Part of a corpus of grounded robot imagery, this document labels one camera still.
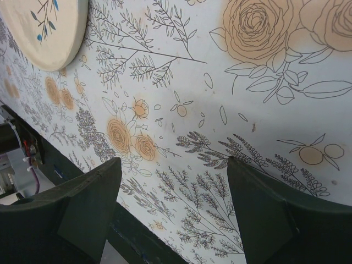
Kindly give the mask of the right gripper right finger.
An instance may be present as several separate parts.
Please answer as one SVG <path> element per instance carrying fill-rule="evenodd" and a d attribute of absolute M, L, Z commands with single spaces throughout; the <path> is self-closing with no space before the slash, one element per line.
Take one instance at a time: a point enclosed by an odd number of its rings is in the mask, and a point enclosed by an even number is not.
<path fill-rule="evenodd" d="M 351 207 L 322 200 L 229 157 L 247 263 L 351 263 Z"/>

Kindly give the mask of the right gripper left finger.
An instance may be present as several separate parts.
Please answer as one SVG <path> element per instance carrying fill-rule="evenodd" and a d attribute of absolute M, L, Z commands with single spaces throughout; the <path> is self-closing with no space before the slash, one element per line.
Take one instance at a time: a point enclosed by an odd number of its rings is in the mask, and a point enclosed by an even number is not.
<path fill-rule="evenodd" d="M 1 263 L 100 263 L 122 179 L 120 158 L 1 206 Z"/>

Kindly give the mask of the blue round plate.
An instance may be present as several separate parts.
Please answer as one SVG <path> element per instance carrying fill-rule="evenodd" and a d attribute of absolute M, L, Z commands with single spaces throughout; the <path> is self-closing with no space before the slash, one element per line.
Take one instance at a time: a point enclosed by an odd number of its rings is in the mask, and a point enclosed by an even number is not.
<path fill-rule="evenodd" d="M 1 1 L 1 16 L 19 49 L 36 67 L 58 71 L 75 58 L 89 1 Z"/>

